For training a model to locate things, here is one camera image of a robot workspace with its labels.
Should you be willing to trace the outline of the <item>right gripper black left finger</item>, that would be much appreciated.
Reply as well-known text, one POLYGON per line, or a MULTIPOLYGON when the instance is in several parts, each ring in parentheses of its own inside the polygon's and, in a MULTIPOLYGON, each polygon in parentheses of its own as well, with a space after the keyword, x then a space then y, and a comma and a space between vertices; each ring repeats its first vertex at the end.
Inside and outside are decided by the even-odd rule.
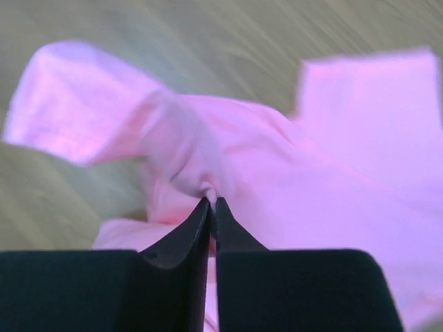
POLYGON ((201 331, 210 213, 141 252, 2 252, 1 330, 201 331))

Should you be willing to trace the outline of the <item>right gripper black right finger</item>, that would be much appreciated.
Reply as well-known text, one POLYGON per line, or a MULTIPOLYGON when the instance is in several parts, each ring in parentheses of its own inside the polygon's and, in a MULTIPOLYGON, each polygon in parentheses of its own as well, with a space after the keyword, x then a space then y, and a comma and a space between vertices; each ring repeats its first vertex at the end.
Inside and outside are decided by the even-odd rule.
POLYGON ((220 331, 402 331, 383 271, 361 250, 269 250, 215 206, 220 331))

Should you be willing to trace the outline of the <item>pink t shirt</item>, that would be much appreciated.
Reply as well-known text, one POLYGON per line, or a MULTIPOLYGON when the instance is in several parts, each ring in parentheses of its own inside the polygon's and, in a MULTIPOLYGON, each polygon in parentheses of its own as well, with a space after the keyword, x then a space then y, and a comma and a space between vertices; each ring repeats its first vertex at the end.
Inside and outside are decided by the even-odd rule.
POLYGON ((88 167, 143 158, 145 222, 112 219, 96 249, 144 250, 202 197, 224 197, 270 249, 356 248, 381 265, 407 331, 442 316, 442 125, 428 49, 305 62, 289 117, 178 94, 98 48, 39 49, 3 141, 88 167))

